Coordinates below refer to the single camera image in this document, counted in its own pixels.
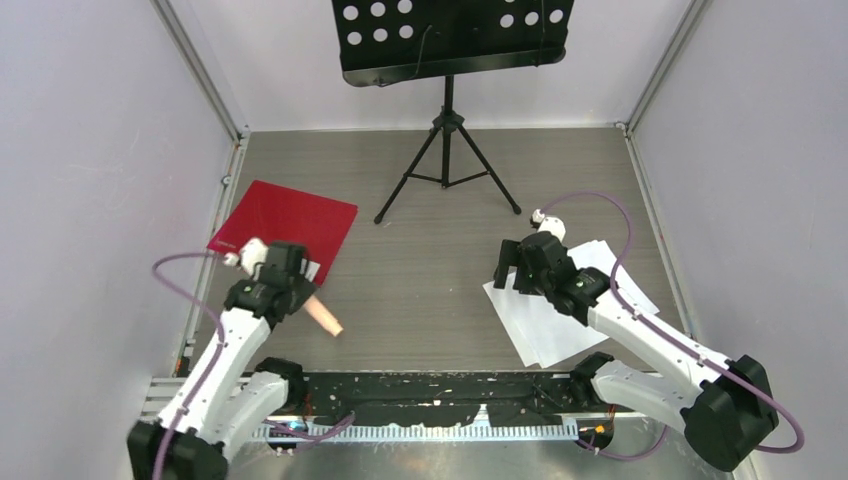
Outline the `pink plastic cylinder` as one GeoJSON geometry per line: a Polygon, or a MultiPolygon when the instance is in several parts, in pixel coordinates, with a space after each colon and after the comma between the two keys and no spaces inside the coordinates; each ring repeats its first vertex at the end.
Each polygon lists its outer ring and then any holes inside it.
{"type": "Polygon", "coordinates": [[[333,337],[338,337],[343,332],[344,328],[339,320],[316,295],[310,296],[305,301],[303,309],[323,330],[333,337]]]}

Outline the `stack of white paper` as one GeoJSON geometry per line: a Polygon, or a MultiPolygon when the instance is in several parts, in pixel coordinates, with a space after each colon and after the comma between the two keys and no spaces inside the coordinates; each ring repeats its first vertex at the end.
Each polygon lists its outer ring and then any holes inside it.
{"type": "MultiPolygon", "coordinates": [[[[578,268],[598,267],[606,274],[611,273],[616,260],[605,240],[585,242],[570,248],[568,254],[578,268]]],[[[494,281],[483,284],[482,288],[525,367],[534,364],[551,367],[609,338],[572,317],[559,314],[543,296],[520,294],[513,289],[515,277],[516,272],[508,274],[504,289],[495,289],[494,281]]],[[[654,315],[660,312],[624,267],[619,268],[616,279],[622,296],[630,304],[654,315]]]]}

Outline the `red plastic folder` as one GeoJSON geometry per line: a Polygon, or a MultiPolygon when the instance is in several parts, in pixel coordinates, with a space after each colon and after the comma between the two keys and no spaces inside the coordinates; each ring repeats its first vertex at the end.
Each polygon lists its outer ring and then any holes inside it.
{"type": "Polygon", "coordinates": [[[357,214],[354,204],[255,180],[207,248],[235,253],[254,237],[266,244],[302,244],[307,247],[308,259],[317,265],[313,281],[321,286],[357,214]]]}

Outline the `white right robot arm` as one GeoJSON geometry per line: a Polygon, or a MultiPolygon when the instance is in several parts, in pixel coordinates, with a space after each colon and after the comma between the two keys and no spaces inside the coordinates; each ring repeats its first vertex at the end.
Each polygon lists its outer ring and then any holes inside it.
{"type": "Polygon", "coordinates": [[[493,286],[543,298],[655,370],[646,374],[593,353],[570,373],[577,406],[591,411],[615,404],[642,413],[681,433],[710,466],[734,470],[779,424],[765,368],[748,355],[733,360],[699,346],[628,301],[619,270],[618,262],[610,272],[579,267],[557,236],[539,230],[502,241],[493,286]]]}

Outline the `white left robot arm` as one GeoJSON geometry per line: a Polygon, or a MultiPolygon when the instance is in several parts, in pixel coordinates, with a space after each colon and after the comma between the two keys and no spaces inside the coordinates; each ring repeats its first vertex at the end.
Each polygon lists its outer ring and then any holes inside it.
{"type": "Polygon", "coordinates": [[[236,388],[248,361],[283,319],[313,299],[308,250],[300,244],[249,240],[225,257],[247,274],[227,293],[212,318],[216,334],[195,368],[154,421],[139,420],[127,436],[136,479],[224,479],[233,457],[275,410],[298,412],[307,398],[291,362],[270,368],[236,388]]]}

